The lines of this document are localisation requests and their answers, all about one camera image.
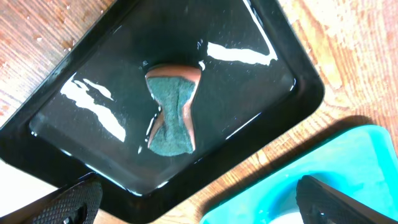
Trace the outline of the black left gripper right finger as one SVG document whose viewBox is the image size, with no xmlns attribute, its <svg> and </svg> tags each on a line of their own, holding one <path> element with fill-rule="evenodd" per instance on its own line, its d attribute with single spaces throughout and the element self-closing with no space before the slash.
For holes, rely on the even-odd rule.
<svg viewBox="0 0 398 224">
<path fill-rule="evenodd" d="M 304 224 L 397 224 L 310 175 L 297 182 L 296 202 Z"/>
</svg>

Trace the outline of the black rectangular tray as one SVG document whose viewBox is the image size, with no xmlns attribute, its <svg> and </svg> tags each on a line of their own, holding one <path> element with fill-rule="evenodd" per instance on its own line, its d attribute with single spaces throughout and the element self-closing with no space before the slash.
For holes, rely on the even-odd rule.
<svg viewBox="0 0 398 224">
<path fill-rule="evenodd" d="M 148 147 L 163 65 L 199 68 L 196 149 Z M 323 83 L 276 1 L 116 1 L 1 129 L 1 159 L 61 187 L 99 174 L 101 208 L 149 223 L 310 116 Z"/>
</svg>

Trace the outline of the teal plastic serving tray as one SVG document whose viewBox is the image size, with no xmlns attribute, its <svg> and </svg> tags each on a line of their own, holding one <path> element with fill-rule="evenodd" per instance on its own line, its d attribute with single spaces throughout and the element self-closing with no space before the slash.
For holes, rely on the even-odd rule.
<svg viewBox="0 0 398 224">
<path fill-rule="evenodd" d="M 297 182 L 310 175 L 371 209 L 397 219 L 397 156 L 389 132 L 347 130 L 207 212 L 203 224 L 270 223 L 299 212 Z"/>
</svg>

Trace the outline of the white plate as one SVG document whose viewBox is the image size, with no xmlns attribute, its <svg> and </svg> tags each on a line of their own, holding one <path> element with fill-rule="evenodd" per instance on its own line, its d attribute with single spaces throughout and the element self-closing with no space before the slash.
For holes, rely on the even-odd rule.
<svg viewBox="0 0 398 224">
<path fill-rule="evenodd" d="M 269 224 L 303 224 L 303 220 L 300 212 L 292 212 L 273 219 Z"/>
</svg>

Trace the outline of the black orange sponge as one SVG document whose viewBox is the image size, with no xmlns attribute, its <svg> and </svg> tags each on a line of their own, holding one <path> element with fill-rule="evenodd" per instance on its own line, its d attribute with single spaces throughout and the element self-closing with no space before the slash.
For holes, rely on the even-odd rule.
<svg viewBox="0 0 398 224">
<path fill-rule="evenodd" d="M 201 70 L 186 65 L 163 65 L 146 74 L 147 87 L 159 106 L 147 147 L 160 156 L 191 154 L 196 149 L 192 103 Z"/>
</svg>

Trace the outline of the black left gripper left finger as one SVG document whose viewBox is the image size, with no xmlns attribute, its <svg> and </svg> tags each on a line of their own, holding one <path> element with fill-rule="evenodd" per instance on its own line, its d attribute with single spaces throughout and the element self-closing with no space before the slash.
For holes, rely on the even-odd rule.
<svg viewBox="0 0 398 224">
<path fill-rule="evenodd" d="M 100 209 L 103 189 L 90 172 L 64 187 L 1 217 L 1 224 L 92 224 Z"/>
</svg>

